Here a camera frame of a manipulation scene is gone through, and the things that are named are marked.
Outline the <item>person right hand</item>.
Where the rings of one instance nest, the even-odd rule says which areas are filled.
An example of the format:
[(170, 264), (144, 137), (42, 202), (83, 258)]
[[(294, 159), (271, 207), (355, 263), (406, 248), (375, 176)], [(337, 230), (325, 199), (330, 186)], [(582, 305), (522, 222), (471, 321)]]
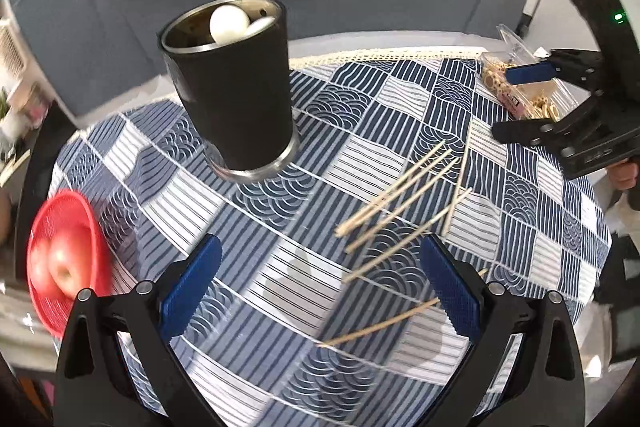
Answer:
[(616, 162), (616, 164), (606, 167), (605, 170), (608, 181), (616, 191), (629, 191), (637, 184), (639, 165), (630, 158)]

